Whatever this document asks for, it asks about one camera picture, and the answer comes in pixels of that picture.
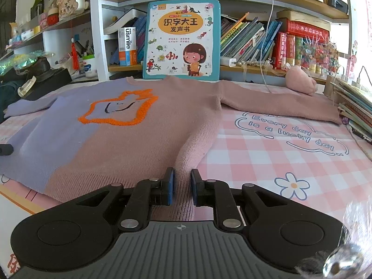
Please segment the stack of books at right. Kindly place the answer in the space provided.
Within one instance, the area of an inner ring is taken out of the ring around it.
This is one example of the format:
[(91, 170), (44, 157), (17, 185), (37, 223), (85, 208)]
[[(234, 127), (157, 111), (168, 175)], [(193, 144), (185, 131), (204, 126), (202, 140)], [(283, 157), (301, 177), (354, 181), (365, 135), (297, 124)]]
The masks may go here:
[(332, 86), (332, 102), (336, 104), (343, 124), (351, 132), (371, 144), (371, 94), (335, 78)]

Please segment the red dictionary books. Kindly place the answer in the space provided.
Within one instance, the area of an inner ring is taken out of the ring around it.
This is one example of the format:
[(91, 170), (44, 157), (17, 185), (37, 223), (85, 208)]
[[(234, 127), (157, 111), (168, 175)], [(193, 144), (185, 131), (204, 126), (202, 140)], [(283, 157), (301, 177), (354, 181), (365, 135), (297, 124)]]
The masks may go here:
[(274, 69), (284, 70), (286, 64), (302, 65), (305, 54), (312, 54), (313, 44), (325, 44), (329, 39), (327, 29), (305, 22), (280, 18), (275, 23), (277, 31), (271, 58)]

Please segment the white shelf frame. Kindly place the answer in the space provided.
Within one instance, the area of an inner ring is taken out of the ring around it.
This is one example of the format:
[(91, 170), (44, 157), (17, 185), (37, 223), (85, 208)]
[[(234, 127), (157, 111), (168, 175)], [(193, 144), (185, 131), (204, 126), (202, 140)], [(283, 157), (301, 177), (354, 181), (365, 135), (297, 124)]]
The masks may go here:
[(95, 51), (96, 70), (100, 82), (109, 81), (112, 73), (108, 71), (114, 42), (108, 40), (104, 29), (112, 23), (117, 3), (106, 0), (90, 0), (91, 31)]

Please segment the row of leaning books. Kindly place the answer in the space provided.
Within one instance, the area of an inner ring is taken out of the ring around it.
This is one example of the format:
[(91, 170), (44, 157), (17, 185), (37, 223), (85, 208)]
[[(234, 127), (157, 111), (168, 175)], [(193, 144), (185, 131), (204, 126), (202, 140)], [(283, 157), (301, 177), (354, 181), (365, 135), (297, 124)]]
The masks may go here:
[(265, 23), (257, 17), (243, 17), (228, 25), (224, 17), (221, 26), (221, 57), (235, 58), (240, 66), (263, 64), (271, 58), (277, 31), (275, 20)]

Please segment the black teapot on stand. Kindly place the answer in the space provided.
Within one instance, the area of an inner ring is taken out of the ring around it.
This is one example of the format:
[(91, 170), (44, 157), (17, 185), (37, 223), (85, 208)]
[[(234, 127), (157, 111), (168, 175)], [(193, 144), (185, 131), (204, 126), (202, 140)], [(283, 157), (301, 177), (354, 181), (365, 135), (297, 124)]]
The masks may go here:
[(17, 71), (17, 75), (21, 79), (29, 80), (32, 77), (36, 78), (37, 83), (41, 83), (52, 77), (54, 74), (54, 69), (51, 68), (49, 61), (46, 57), (39, 57), (30, 66)]

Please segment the white usmile box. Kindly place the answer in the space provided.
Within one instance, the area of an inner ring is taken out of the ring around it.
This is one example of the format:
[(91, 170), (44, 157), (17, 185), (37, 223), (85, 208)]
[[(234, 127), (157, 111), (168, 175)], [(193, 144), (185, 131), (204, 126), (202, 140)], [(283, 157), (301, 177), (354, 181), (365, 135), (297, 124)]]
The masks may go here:
[(136, 28), (123, 27), (118, 30), (119, 65), (133, 66), (137, 64)]

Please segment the teal children's sound book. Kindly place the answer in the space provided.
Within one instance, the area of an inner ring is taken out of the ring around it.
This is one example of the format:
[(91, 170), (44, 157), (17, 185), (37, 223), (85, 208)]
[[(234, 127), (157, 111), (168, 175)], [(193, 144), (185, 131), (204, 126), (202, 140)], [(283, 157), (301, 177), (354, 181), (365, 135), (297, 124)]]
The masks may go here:
[(218, 0), (150, 2), (143, 79), (176, 76), (218, 81), (221, 5)]

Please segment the white green-lid jar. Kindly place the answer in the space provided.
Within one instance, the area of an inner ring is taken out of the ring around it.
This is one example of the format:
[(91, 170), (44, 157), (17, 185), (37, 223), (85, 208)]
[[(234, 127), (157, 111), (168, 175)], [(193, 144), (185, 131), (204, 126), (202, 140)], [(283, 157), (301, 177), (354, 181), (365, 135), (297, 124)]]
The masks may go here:
[(86, 77), (92, 78), (98, 75), (94, 54), (83, 56), (83, 66)]

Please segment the purple and pink knit sweater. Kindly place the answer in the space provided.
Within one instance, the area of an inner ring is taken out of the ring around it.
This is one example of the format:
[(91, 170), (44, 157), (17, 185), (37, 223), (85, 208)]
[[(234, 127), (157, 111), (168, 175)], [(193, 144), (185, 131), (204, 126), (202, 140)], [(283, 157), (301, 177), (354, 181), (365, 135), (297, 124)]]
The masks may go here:
[(8, 117), (40, 116), (9, 139), (13, 152), (1, 157), (1, 174), (67, 202), (111, 183), (132, 187), (172, 167), (175, 202), (154, 209), (153, 217), (190, 220), (190, 171), (213, 145), (223, 105), (340, 123), (336, 107), (305, 94), (265, 93), (231, 81), (126, 77), (9, 105)]

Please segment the white power adapter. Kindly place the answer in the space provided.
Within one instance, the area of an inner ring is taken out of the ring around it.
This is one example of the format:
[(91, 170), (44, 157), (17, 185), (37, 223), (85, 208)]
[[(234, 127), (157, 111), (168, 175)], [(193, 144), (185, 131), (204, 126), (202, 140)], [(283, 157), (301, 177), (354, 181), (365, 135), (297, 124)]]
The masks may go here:
[(236, 59), (229, 58), (229, 57), (220, 57), (220, 65), (226, 67), (235, 67), (236, 66)]

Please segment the pink plush toy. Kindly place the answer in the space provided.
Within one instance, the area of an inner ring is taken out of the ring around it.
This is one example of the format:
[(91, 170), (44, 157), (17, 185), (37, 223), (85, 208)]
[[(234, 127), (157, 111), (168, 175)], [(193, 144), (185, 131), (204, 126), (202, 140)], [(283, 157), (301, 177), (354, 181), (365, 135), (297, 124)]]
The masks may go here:
[(286, 87), (290, 90), (312, 96), (316, 93), (316, 81), (299, 66), (292, 66), (285, 76)]

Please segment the colourful paper flower bouquet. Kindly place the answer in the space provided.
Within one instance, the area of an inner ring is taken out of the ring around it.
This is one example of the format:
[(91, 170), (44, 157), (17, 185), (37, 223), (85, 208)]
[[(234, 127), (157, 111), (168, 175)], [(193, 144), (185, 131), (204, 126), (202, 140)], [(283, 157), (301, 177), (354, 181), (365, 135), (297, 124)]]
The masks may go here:
[(339, 52), (336, 44), (328, 41), (303, 38), (299, 49), (301, 54), (301, 67), (310, 72), (334, 75), (339, 69)]

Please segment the red tassel ornament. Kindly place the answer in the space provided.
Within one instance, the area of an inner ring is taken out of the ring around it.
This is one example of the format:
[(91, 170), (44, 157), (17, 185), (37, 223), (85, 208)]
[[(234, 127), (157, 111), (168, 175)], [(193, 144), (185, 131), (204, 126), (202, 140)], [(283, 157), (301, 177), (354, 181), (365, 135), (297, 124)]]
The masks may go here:
[(76, 48), (75, 48), (75, 41), (74, 41), (73, 37), (71, 38), (71, 53), (72, 53), (72, 59), (73, 59), (73, 69), (75, 71), (79, 71), (80, 70), (80, 63), (79, 63), (79, 60), (78, 60), (78, 53), (77, 53)]

